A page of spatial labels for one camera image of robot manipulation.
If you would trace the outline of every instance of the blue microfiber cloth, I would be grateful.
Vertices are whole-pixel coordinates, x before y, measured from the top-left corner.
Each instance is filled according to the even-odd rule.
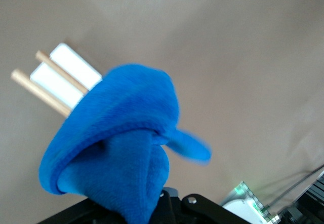
[[[44,154],[40,183],[53,194],[85,195],[129,224],[146,224],[169,174],[161,145],[201,163],[211,157],[205,143],[176,128],[178,117],[165,72],[119,66],[66,119]]]

